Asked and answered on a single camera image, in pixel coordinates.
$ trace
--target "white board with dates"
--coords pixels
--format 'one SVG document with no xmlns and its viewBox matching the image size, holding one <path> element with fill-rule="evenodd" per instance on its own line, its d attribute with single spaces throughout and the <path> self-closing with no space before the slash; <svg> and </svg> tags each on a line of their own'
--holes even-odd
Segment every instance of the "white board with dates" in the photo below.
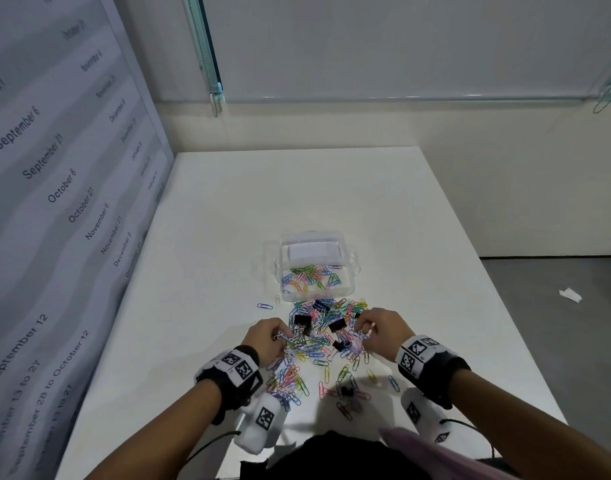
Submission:
<svg viewBox="0 0 611 480">
<path fill-rule="evenodd" d="M 112 0 L 0 0 L 0 479 L 54 477 L 172 162 Z"/>
</svg>

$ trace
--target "black cable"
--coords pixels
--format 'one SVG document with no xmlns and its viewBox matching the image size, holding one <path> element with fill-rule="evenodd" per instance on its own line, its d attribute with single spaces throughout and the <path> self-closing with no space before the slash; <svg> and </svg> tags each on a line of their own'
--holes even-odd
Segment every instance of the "black cable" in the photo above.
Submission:
<svg viewBox="0 0 611 480">
<path fill-rule="evenodd" d="M 194 452 L 194 454 L 193 454 L 192 456 L 190 456 L 190 457 L 189 457 L 189 458 L 186 460 L 186 462 L 185 462 L 185 463 L 183 463 L 183 466 L 185 467 L 185 466 L 186 466 L 186 465 L 187 465 L 187 464 L 190 462 L 190 460 L 192 460 L 192 458 L 194 458 L 196 455 L 198 455 L 199 453 L 201 453 L 203 450 L 205 450 L 205 449 L 206 449 L 208 446 L 210 446 L 210 445 L 211 445 L 212 443 L 214 443 L 215 441 L 220 440 L 221 438 L 224 438 L 224 437 L 229 436 L 229 435 L 235 435 L 235 436 L 236 436 L 236 435 L 240 435 L 240 434 L 241 434 L 241 432 L 240 432 L 240 431 L 228 431 L 227 433 L 224 433 L 224 434 L 222 434 L 222 435 L 218 435 L 216 438 L 211 439 L 211 440 L 210 440 L 210 441 L 208 441 L 208 442 L 207 442 L 205 445 L 201 446 L 201 448 L 199 448 L 198 450 L 196 450 L 196 451 Z"/>
<path fill-rule="evenodd" d="M 475 430 L 477 433 L 480 433 L 481 435 L 483 435 L 483 433 L 481 433 L 477 428 L 475 428 L 474 426 L 472 426 L 471 424 L 466 423 L 465 421 L 459 421 L 458 419 L 442 419 L 441 421 L 439 421 L 439 424 L 444 424 L 444 423 L 457 423 L 457 424 L 462 424 L 464 426 L 467 426 L 470 429 Z M 494 458 L 494 446 L 492 445 L 492 443 L 488 440 L 488 443 L 490 443 L 490 447 L 492 448 L 492 457 Z"/>
</svg>

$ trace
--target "pile of paper clips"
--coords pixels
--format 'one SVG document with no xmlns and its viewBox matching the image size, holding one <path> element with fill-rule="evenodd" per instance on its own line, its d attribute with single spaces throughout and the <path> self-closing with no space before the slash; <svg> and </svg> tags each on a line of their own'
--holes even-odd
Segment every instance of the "pile of paper clips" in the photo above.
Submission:
<svg viewBox="0 0 611 480">
<path fill-rule="evenodd" d="M 287 342 L 285 357 L 268 367 L 271 371 L 267 382 L 268 392 L 282 402 L 286 411 L 290 411 L 291 403 L 301 405 L 299 397 L 310 395 L 299 375 L 297 360 L 311 360 L 322 367 L 326 384 L 330 383 L 330 362 L 337 355 L 351 362 L 352 371 L 358 369 L 361 356 L 366 364 L 369 363 L 369 354 L 362 343 L 365 335 L 361 331 L 354 331 L 358 315 L 366 308 L 363 300 L 347 302 L 345 298 L 340 301 L 318 299 L 295 302 L 289 320 L 294 337 L 288 339 L 279 334 L 278 337 Z M 367 372 L 370 379 L 376 382 L 374 373 L 370 370 Z M 351 410 L 360 411 L 359 399 L 371 399 L 368 393 L 359 390 L 350 365 L 343 366 L 335 387 L 327 388 L 323 381 L 319 382 L 319 398 L 323 400 L 326 396 L 337 398 L 337 407 L 348 420 L 352 420 Z"/>
<path fill-rule="evenodd" d="M 341 284 L 337 271 L 343 266 L 305 266 L 291 269 L 283 275 L 283 293 L 307 292 L 310 286 L 318 290 L 329 290 Z"/>
</svg>

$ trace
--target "person's left hand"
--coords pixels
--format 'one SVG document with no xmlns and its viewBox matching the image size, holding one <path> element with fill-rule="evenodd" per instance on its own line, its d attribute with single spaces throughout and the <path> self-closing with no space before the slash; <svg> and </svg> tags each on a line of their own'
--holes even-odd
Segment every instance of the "person's left hand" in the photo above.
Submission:
<svg viewBox="0 0 611 480">
<path fill-rule="evenodd" d="M 273 338 L 282 331 L 292 338 L 292 330 L 280 318 L 261 320 L 250 327 L 241 345 L 253 347 L 259 354 L 259 367 L 266 367 L 283 355 L 285 340 Z"/>
</svg>

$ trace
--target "hand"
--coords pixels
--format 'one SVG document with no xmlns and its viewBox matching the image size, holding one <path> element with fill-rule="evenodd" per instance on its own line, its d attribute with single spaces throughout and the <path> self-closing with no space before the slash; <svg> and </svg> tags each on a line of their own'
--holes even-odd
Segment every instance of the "hand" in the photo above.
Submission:
<svg viewBox="0 0 611 480">
<path fill-rule="evenodd" d="M 363 340 L 363 346 L 370 352 L 394 362 L 399 347 L 414 335 L 412 329 L 397 312 L 384 308 L 372 308 L 361 312 L 354 325 L 354 330 L 367 333 L 372 329 L 369 339 Z"/>
<path fill-rule="evenodd" d="M 250 327 L 241 345 L 248 345 L 259 354 L 259 367 L 265 367 L 283 355 L 285 340 L 273 338 L 282 331 L 292 338 L 292 330 L 280 318 L 261 320 Z"/>
</svg>

